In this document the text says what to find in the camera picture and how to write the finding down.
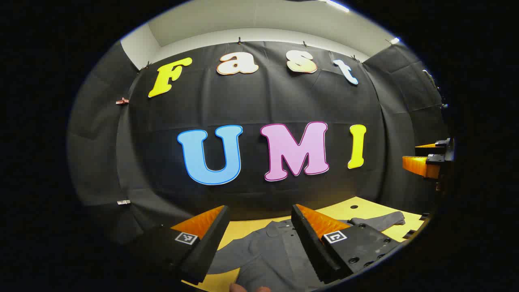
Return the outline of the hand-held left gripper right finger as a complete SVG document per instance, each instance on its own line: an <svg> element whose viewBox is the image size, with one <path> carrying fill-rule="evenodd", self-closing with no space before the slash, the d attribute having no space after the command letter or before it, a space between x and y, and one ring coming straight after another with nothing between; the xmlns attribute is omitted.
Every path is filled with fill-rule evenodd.
<svg viewBox="0 0 519 292"><path fill-rule="evenodd" d="M368 224L345 224L300 204L291 220L317 277L324 284L358 273L400 242Z"/></svg>

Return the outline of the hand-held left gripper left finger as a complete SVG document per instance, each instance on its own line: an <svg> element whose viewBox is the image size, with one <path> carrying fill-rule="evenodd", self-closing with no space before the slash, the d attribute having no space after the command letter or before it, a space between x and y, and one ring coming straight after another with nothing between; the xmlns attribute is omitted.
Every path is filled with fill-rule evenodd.
<svg viewBox="0 0 519 292"><path fill-rule="evenodd" d="M222 205L174 226L160 224L125 245L145 268L193 285L203 282L230 222Z"/></svg>

